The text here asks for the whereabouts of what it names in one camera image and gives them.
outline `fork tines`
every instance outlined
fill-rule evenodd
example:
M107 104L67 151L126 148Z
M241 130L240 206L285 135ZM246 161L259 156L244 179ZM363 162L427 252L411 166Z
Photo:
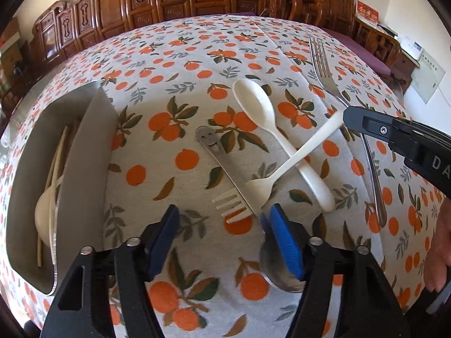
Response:
M233 217L233 222L240 221L253 214L244 198L239 194L238 190L231 189L211 200L216 209L221 213L221 216L226 217L236 214Z
M312 59L315 67L318 68L317 74L320 77L331 77L331 70L326 58L326 52L324 50L324 43L322 39L308 36L310 47L312 48Z

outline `tablecloth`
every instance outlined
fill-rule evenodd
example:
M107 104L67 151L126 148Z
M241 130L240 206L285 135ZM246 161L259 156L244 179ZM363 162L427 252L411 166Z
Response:
M263 233L256 219L227 224L215 209L211 199L233 185L194 134L198 126L215 128L246 179L271 174L287 155L247 118L231 87L245 77L261 85L279 129L300 147L342 108L319 88L308 35L324 39L333 78L352 105L410 118L352 51L321 29L292 21L233 15L169 21L124 33L69 59L28 113L2 174L0 273L8 297L42 326L52 298L12 270L4 248L11 184L27 136L48 103L101 80L119 114L106 185L105 247L139 236L169 204L181 211L163 273L147 286L164 334L285 336L300 295L283 292L264 278L258 263ZM370 247L407 309L424 286L424 260L443 195L406 168L386 144L369 142L388 213L384 228L375 214L362 141L345 127L307 158L333 190L336 210L322 214L295 169L276 183L264 210L279 202L291 220L333 246ZM324 336L333 336L341 282L341 276L334 278ZM114 285L110 294L116 334L125 337Z

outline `metal screw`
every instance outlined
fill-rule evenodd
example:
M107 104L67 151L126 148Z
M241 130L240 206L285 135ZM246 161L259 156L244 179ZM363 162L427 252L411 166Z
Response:
M361 245L357 247L357 252L361 255L367 255L369 253L369 249L366 246Z
M320 246L322 244L322 239L320 237L312 236L308 242L312 245Z
M80 249L80 254L81 255L90 255L93 251L94 251L93 247L86 245Z
M139 237L131 237L127 240L127 246L136 246L141 243L141 239Z

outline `stainless steel fork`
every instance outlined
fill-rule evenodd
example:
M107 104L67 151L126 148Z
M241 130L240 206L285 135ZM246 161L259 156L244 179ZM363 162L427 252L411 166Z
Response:
M313 67L321 87L330 95L334 96L345 107L350 107L350 104L340 93L337 85L334 82L334 79L332 78L322 39L309 36L308 40L310 43L310 52L312 54ZM369 172L371 176L371 185L373 188L373 195L376 204L377 220L379 221L380 226L383 228L387 223L387 211L385 209L385 204L382 197L381 185L379 183L379 178L377 176L376 167L374 165L373 157L371 156L371 149L368 145L367 138L363 134L361 134L361 137L364 143Z

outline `white ceramic spoon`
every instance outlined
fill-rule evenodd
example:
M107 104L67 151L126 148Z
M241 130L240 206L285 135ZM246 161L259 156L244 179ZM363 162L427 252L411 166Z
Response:
M283 147L287 155L293 156L296 153L296 149L277 129L274 107L260 85L252 80L241 79L235 81L232 90L236 101L249 119L261 129L271 133ZM302 159L296 165L296 168L312 190L323 211L333 211L335 209L335 198L328 186L316 171L313 170L310 164Z

